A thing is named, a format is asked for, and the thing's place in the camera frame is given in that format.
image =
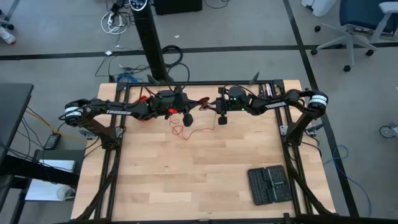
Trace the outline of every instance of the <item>red wire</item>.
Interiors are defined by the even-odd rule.
[[[191,135],[196,132],[196,131],[204,131],[204,130],[211,130],[214,131],[216,128],[216,118],[217,118],[217,113],[215,113],[214,116],[214,121],[213,121],[213,127],[212,128],[202,128],[202,129],[196,129],[194,131],[191,132],[191,134],[189,134],[189,136],[186,138],[184,137],[183,131],[184,131],[184,126],[183,125],[179,125],[180,120],[179,119],[172,119],[172,116],[170,116],[170,122],[169,122],[169,126],[172,128],[172,133],[176,136],[178,136],[180,139],[183,140],[188,140]]]

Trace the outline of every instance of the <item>yellow cable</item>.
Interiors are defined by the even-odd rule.
[[[53,128],[53,127],[51,127],[50,125],[48,125],[41,117],[37,116],[36,114],[31,113],[30,111],[25,111],[25,112],[26,112],[26,113],[29,113],[30,115],[32,115],[32,116],[34,116],[35,118],[39,119],[41,122],[44,123],[44,125],[46,125],[47,127],[49,127],[49,128],[50,128],[53,132],[55,132],[55,133],[58,133],[58,134],[60,134],[60,135],[62,135],[62,136],[65,136],[65,137],[70,137],[70,138],[77,139],[77,140],[79,140],[79,141],[86,142],[86,139],[78,138],[78,137],[76,137],[76,136],[72,136],[72,135],[70,135],[70,134],[65,134],[65,133],[62,133],[62,132],[60,132],[60,131],[57,131],[55,128]]]

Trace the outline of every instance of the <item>wooden table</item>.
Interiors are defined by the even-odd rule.
[[[258,92],[257,85],[247,87]],[[166,88],[150,89],[157,92]],[[213,101],[219,97],[217,88],[188,86],[184,92],[194,100],[209,96]],[[285,88],[300,90],[300,82],[286,80]],[[139,89],[131,88],[129,102],[138,98]],[[102,84],[98,98],[112,101],[115,92],[116,84]],[[291,108],[291,113],[294,121],[301,115],[296,108]],[[213,111],[193,110],[192,116],[194,122],[185,128],[185,137],[194,129],[211,128],[215,120]],[[180,115],[172,117],[182,119]],[[111,116],[101,115],[96,119],[107,126]],[[163,118],[140,122],[128,117],[126,127],[113,221],[277,218],[283,217],[283,213],[294,217],[292,202],[255,206],[248,183],[248,169],[285,164],[274,110],[261,116],[230,112],[227,125],[219,126],[215,121],[214,131],[196,132],[188,141],[174,135],[169,121]],[[303,141],[316,144],[308,136],[304,136]],[[334,212],[318,151],[303,144],[300,153],[308,186],[324,206]],[[102,149],[85,159],[72,218],[79,216],[95,195],[103,159]],[[300,187],[297,189],[305,211]],[[102,217],[108,195],[104,197]]]

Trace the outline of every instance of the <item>white label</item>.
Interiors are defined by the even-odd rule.
[[[328,106],[328,104],[326,103],[326,101],[320,100],[320,99],[311,99],[310,102],[309,102],[309,104],[310,104],[310,103],[321,103],[321,104],[323,104],[323,105],[325,105],[325,106]]]
[[[324,96],[320,96],[320,95],[315,95],[315,96],[312,96],[312,99],[320,99],[320,100],[323,100],[323,101],[325,101],[326,102],[326,97],[324,97]]]
[[[274,103],[274,104],[271,104],[271,105],[267,105],[266,108],[272,109],[272,108],[281,107],[281,106],[286,106],[286,103],[285,102]]]
[[[77,106],[72,106],[72,107],[65,109],[65,113],[67,113],[65,115],[65,117],[74,116],[74,115],[81,116],[81,112],[83,112],[83,109],[79,109],[79,107],[77,107]]]
[[[106,113],[107,114],[120,114],[120,115],[130,115],[131,114],[130,111],[110,111],[110,110],[107,110]]]

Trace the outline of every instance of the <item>floor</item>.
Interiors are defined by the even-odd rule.
[[[222,5],[219,0],[207,1],[214,6]],[[12,2],[1,1],[0,9],[7,12]],[[290,8],[294,21],[289,20]],[[0,41],[0,82],[33,83],[29,106],[52,126],[58,126],[57,118],[63,113],[65,103],[93,98],[100,83],[108,81],[106,77],[94,77],[104,59],[102,52],[119,50],[114,47],[118,36],[101,30],[100,20],[105,13],[105,0],[20,0],[11,17],[17,43],[10,46]],[[391,178],[398,170],[397,140],[384,139],[378,133],[380,126],[396,121],[398,104],[394,103],[394,96],[398,77],[391,58],[396,58],[398,48],[380,48],[372,57],[364,55],[365,49],[356,49],[357,66],[349,73],[342,71],[348,63],[345,49],[322,50],[311,56],[309,45],[335,37],[326,29],[315,33],[313,28],[322,22],[339,26],[338,14],[338,4],[326,16],[315,17],[301,6],[300,0],[231,0],[224,9],[204,5],[200,12],[155,16],[155,22],[162,46],[174,44],[193,52],[184,54],[183,58],[183,63],[190,67],[192,80],[250,80],[260,72],[260,79],[298,79],[305,88],[314,86],[309,79],[313,73],[319,90],[330,97],[327,116],[336,144],[349,149],[349,157],[343,160],[347,175],[369,194],[372,217],[398,219],[398,181]],[[297,42],[292,24],[297,25],[302,43]],[[139,49],[135,27],[121,35],[117,44]],[[29,59],[7,60],[13,55]],[[165,60],[173,61],[176,56],[166,55]],[[303,58],[309,59],[307,67]],[[118,64],[133,67],[146,63],[142,55],[120,56],[114,60],[111,72],[120,72]],[[98,74],[107,74],[107,69],[108,61]],[[172,71],[178,81],[185,80],[185,75],[184,68]],[[146,78],[146,73],[137,77]],[[25,118],[44,142],[49,129],[29,115]],[[67,126],[62,131],[78,134]],[[325,162],[331,158],[330,130],[327,135],[329,139],[323,130],[318,135]],[[63,138],[58,148],[75,150],[84,146],[83,142]],[[19,134],[12,147],[28,152],[27,141]],[[332,163],[325,165],[325,172],[336,211],[349,215]],[[349,186],[359,214],[368,216],[365,194],[354,183],[350,182]],[[18,193],[10,192],[0,213],[0,223],[10,220]],[[72,202],[27,202],[20,223],[65,222],[70,218],[72,205]]]

